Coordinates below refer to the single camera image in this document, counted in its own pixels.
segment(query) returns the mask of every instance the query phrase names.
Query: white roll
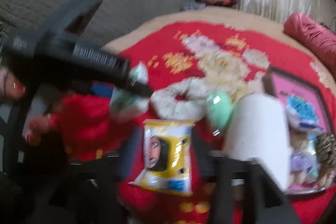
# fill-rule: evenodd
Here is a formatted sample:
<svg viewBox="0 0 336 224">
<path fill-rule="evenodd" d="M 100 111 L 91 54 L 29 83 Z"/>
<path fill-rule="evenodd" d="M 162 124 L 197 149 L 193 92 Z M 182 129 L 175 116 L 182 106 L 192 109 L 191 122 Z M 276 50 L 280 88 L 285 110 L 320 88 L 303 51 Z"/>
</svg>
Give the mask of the white roll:
<svg viewBox="0 0 336 224">
<path fill-rule="evenodd" d="M 276 98 L 266 94 L 243 97 L 235 106 L 223 150 L 236 160 L 258 158 L 281 190 L 289 187 L 288 122 Z"/>
</svg>

